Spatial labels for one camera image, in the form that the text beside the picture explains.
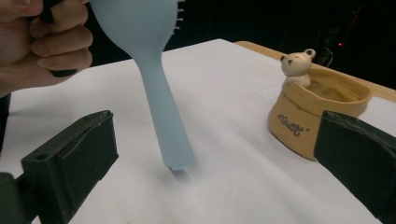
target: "bear ear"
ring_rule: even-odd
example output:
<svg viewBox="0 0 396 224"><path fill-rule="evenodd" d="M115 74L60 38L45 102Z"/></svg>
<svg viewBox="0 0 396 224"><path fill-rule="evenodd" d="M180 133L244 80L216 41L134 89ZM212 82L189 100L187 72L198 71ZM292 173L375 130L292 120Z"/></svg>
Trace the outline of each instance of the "bear ear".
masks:
<svg viewBox="0 0 396 224"><path fill-rule="evenodd" d="M315 52L314 49L306 49L304 52L305 52L307 55L309 55L309 57L310 57L311 59L313 59L313 58L315 57L315 55L317 54L317 53Z"/></svg>

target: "bear face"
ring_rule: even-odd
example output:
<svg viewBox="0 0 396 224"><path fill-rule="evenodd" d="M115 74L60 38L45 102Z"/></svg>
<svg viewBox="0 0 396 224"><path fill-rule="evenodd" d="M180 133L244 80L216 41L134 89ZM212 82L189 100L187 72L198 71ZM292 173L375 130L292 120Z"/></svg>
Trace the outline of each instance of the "bear face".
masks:
<svg viewBox="0 0 396 224"><path fill-rule="evenodd" d="M312 59L316 52L313 49L306 49L304 52L291 53L280 58L282 71L287 77L303 76L312 65Z"/></svg>

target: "white table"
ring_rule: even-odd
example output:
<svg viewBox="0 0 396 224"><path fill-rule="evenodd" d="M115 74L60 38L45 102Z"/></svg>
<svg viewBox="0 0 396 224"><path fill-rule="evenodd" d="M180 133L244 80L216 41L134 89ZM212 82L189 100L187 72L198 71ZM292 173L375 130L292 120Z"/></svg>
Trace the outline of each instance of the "white table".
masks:
<svg viewBox="0 0 396 224"><path fill-rule="evenodd" d="M13 93L0 171L17 177L30 151L109 109L120 157L70 223L380 223L318 162L268 131L284 78L278 61L218 39L167 51L163 65L196 156L184 172L163 166L132 60ZM373 98L361 119L396 135L395 113L396 104Z"/></svg>

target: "wooden edge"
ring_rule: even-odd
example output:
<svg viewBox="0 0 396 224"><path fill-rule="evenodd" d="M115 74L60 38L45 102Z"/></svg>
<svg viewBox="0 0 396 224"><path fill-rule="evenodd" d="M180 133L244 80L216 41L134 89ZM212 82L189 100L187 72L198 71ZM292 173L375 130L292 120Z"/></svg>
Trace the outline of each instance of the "wooden edge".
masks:
<svg viewBox="0 0 396 224"><path fill-rule="evenodd" d="M246 49L251 49L253 51L256 51L260 54L266 55L266 56L276 59L276 60L279 60L280 57L284 54L277 50L268 49L266 47L263 47L261 45L254 44L254 43L248 42L248 41L237 41L237 42L235 42L235 44L239 45L241 47L244 47ZM327 67L324 67L324 66L321 66L318 64L313 64L313 66L319 67L319 68L324 68L324 69L330 69L330 68L327 68ZM370 88L370 90L372 91L374 96L381 97L383 99L386 99L386 100L392 101L393 103L396 103L396 90L375 84L373 82L370 82L370 81L367 81L367 80L364 80L364 79L361 79L358 77L353 77L353 76L345 74L345 73L341 73L341 72L338 72L338 73L343 74L347 77L350 77L353 80L359 82L360 84L365 85L366 87Z"/></svg>

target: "tan container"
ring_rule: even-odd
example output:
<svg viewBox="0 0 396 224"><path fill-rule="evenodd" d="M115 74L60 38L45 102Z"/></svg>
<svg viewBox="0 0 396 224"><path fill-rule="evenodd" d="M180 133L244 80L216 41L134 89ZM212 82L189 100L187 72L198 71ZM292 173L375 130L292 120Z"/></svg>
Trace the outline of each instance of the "tan container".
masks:
<svg viewBox="0 0 396 224"><path fill-rule="evenodd" d="M285 87L268 116L268 127L285 146L315 161L314 147L324 110L358 117L371 98L369 88L336 71L311 68L307 88Z"/></svg>

